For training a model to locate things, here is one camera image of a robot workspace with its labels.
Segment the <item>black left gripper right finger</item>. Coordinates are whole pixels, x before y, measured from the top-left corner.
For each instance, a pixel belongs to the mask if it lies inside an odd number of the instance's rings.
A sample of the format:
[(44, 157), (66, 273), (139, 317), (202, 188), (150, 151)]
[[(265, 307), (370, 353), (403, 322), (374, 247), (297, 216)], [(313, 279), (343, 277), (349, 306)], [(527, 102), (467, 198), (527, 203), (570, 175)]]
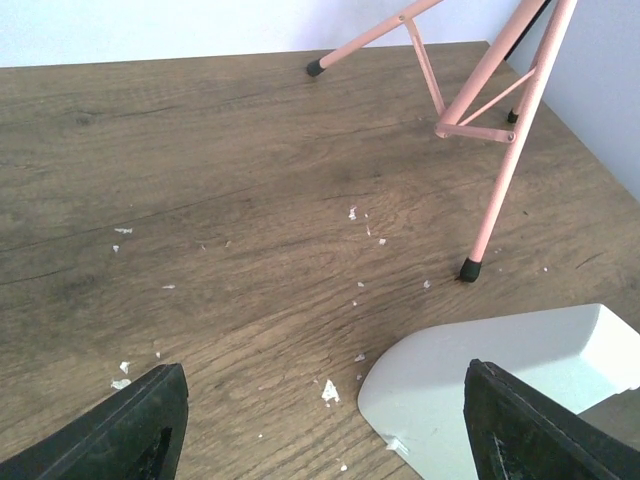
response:
[(637, 480), (639, 452), (495, 363), (474, 359), (464, 418), (481, 480)]

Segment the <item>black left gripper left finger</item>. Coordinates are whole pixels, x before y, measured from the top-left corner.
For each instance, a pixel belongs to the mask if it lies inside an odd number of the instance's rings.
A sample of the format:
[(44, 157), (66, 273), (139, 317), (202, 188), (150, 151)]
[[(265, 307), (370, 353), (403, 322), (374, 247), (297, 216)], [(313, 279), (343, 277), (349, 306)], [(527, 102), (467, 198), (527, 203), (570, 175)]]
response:
[(181, 364), (154, 367), (1, 463), (3, 479), (173, 479), (188, 420)]

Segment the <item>white metronome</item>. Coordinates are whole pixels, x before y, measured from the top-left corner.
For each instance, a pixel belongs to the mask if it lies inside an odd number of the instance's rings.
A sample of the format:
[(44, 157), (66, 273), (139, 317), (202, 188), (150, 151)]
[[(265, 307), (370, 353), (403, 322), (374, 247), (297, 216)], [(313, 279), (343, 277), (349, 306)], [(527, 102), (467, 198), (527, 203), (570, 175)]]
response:
[(429, 327), (388, 349), (358, 408), (423, 479), (474, 479), (463, 416), (469, 363), (493, 362), (574, 414), (639, 386), (639, 335), (602, 304)]

